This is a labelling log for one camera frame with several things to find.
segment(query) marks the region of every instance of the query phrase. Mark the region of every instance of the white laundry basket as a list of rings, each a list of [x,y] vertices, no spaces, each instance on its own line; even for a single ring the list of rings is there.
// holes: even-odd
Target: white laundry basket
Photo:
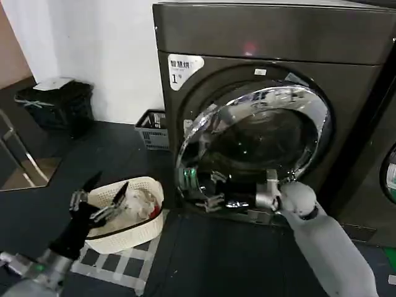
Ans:
[[[118,183],[94,189],[88,195],[88,203],[97,207],[110,205],[114,196],[120,188],[129,182],[129,189],[137,189],[150,192],[157,200],[160,206],[160,213],[147,221],[136,225],[125,225],[121,229],[114,230],[108,223],[104,227],[91,230],[87,236],[87,244],[100,254],[113,254],[115,252],[129,249],[133,246],[150,241],[157,237],[163,227],[163,190],[161,184],[153,178],[140,177],[132,178]]]

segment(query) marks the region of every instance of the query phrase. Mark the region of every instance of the front-loading washing machine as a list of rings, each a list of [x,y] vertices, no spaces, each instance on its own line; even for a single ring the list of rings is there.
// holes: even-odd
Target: front-loading washing machine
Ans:
[[[353,139],[359,146],[361,134],[369,132],[363,149],[343,154],[342,160],[356,156],[345,172],[341,166],[333,172],[338,179],[329,180],[336,188],[329,191],[329,212],[351,238],[396,248],[396,80],[383,101],[371,124],[356,128]]]
[[[153,5],[153,16],[175,162],[181,150],[194,151],[192,159],[203,156],[210,133],[199,136],[206,144],[199,141],[187,152],[182,144],[202,113],[221,110],[216,127],[210,128],[212,134],[225,131],[220,122],[227,127],[241,124],[214,145],[211,158],[218,170],[209,179],[228,178],[235,169],[249,176],[257,167],[274,166],[261,160],[263,156],[274,156],[276,162],[284,160],[283,151],[298,151],[305,157],[291,159],[299,162],[299,168],[286,170],[298,173],[294,178],[316,191],[368,99],[392,49],[396,25],[391,9],[348,1],[161,2]],[[279,105],[285,97],[288,103]],[[259,100],[269,113],[260,120],[250,117],[246,124],[238,115],[254,114],[251,110],[235,114],[231,109],[235,100]],[[303,128],[310,123],[315,129]],[[288,134],[291,126],[306,132]],[[283,140],[261,146],[267,137],[262,131],[267,130],[285,131]],[[243,131],[250,131],[245,135],[249,144],[238,147]],[[309,133],[311,146],[299,147],[296,143],[304,142]],[[234,170],[218,172],[227,165]]]

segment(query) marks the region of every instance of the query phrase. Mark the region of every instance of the green light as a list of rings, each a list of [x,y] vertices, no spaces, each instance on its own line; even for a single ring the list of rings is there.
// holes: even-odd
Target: green light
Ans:
[[[37,265],[36,265],[36,269],[37,269],[37,271],[42,272],[42,271],[44,271],[45,267],[44,267],[44,265],[37,264]]]

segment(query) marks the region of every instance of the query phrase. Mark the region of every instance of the gray plastic crate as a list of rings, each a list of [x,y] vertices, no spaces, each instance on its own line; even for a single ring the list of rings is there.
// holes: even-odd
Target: gray plastic crate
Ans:
[[[137,122],[139,132],[149,150],[169,150],[168,130],[163,110],[147,110]]]

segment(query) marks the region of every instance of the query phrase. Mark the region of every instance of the white wall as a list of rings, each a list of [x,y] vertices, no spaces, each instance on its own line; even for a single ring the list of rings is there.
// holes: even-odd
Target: white wall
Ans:
[[[37,82],[64,76],[95,85],[99,121],[136,123],[162,108],[154,0],[1,0]]]

